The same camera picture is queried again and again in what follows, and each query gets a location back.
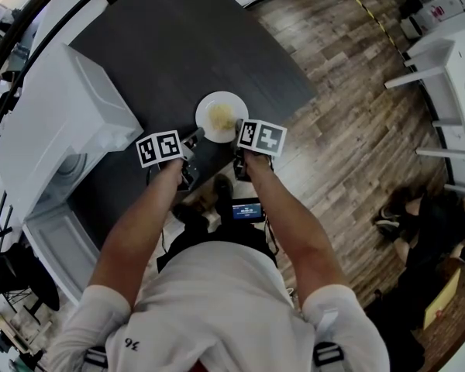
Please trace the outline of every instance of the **food on plate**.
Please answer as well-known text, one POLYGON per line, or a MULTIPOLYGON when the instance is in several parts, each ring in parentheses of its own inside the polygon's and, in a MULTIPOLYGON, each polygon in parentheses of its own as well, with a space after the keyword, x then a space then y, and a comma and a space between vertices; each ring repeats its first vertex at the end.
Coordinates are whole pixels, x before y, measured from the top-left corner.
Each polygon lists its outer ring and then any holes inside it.
POLYGON ((208 111, 208 117, 212 122, 212 128, 217 131, 233 129, 236 125, 233 108, 224 103, 212 106, 208 111))

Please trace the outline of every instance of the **wooden floor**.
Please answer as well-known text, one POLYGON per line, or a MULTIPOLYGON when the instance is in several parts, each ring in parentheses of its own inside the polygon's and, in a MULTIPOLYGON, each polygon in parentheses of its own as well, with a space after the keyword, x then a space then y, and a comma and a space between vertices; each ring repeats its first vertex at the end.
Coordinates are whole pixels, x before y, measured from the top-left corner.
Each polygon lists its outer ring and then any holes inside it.
MULTIPOLYGON (((398 25, 404 0, 361 1, 406 50, 398 25)), ((425 101, 416 84, 384 88, 386 80, 407 72, 388 38, 354 0, 267 0, 250 11, 319 94, 285 123, 288 137, 276 173, 320 219, 353 289, 367 305, 376 289, 394 286, 403 270, 372 218, 396 188, 426 185, 437 192, 446 181, 442 159, 414 153, 418 146, 439 146, 425 101)), ((233 177, 231 167, 224 172, 233 177)), ((251 185, 234 183, 236 197, 253 194, 251 185)), ((210 187, 208 182, 189 199, 210 204, 210 187)), ((208 217, 217 224, 213 212, 208 217)), ((170 216, 166 240, 181 230, 170 216)), ((279 263, 286 285, 295 287, 282 254, 279 263)), ((440 366, 464 332, 465 283, 444 319, 417 334, 426 348, 422 370, 440 366)))

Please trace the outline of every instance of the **qr code-like marker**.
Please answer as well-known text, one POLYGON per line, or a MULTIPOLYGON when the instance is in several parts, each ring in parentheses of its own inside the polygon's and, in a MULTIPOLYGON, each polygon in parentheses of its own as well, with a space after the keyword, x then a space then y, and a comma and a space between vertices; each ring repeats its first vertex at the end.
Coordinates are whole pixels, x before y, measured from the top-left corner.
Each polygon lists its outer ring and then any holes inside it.
POLYGON ((261 120, 244 120, 237 146, 270 156, 280 156, 287 130, 261 120))
POLYGON ((154 133, 136 142, 141 167, 183 157, 177 131, 154 133))

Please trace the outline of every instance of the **dark tabletop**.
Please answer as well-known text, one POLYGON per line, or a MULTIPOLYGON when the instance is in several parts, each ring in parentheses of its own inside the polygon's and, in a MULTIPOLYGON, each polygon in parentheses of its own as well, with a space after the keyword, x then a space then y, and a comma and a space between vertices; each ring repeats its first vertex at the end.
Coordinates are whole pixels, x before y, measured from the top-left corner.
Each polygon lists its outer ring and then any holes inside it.
MULTIPOLYGON (((118 0, 71 46, 105 68, 145 135, 188 135, 198 103, 214 91, 237 94, 251 119, 277 124, 315 96, 298 65, 234 0, 118 0)), ((232 159, 228 144, 206 139, 195 155, 201 182, 232 159)), ((145 177, 131 145, 104 157, 72 194, 69 203, 97 246, 145 177)))

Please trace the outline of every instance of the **round plate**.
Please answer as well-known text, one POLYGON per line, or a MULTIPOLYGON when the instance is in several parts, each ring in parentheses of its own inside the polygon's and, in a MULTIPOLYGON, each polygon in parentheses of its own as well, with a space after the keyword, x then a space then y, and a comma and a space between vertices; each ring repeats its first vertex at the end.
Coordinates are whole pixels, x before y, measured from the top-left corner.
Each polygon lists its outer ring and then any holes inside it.
POLYGON ((215 105, 228 105, 237 119, 248 119, 248 108, 245 102, 231 92, 218 91, 205 96, 196 109, 195 120, 198 127, 205 130, 205 138, 217 143, 232 142, 236 138, 236 129, 217 130, 212 126, 209 110, 215 105))

